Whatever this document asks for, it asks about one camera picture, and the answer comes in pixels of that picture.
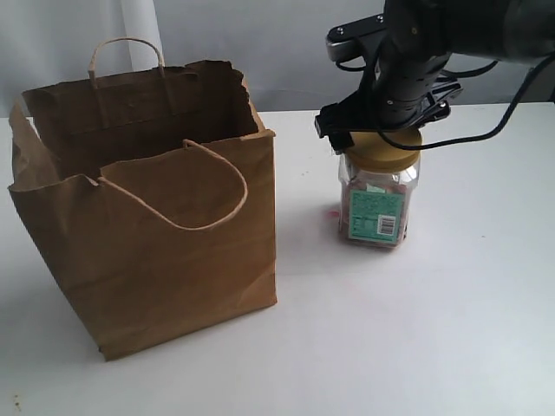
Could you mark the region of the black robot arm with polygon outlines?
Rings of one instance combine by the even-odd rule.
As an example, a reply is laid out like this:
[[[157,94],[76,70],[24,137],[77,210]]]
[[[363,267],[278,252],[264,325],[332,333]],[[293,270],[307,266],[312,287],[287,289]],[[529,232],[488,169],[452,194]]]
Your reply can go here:
[[[336,153],[353,147],[353,133],[377,133],[403,151],[489,140],[500,133],[529,87],[554,62],[552,1],[387,1],[382,13],[332,28],[328,56],[341,70],[361,58],[357,90],[322,107],[320,137]],[[529,64],[498,125],[487,133],[429,145],[403,145],[396,132],[447,118],[461,78],[485,74],[499,62]]]

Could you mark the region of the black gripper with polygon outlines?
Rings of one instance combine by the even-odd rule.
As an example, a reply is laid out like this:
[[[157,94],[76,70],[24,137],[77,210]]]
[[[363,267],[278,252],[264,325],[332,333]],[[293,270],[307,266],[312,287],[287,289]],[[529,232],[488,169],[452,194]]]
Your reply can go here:
[[[458,80],[437,80],[449,54],[414,58],[391,41],[382,41],[366,63],[356,93],[320,109],[318,136],[327,138],[335,154],[353,147],[353,132],[424,127],[450,115],[449,101],[462,92]]]

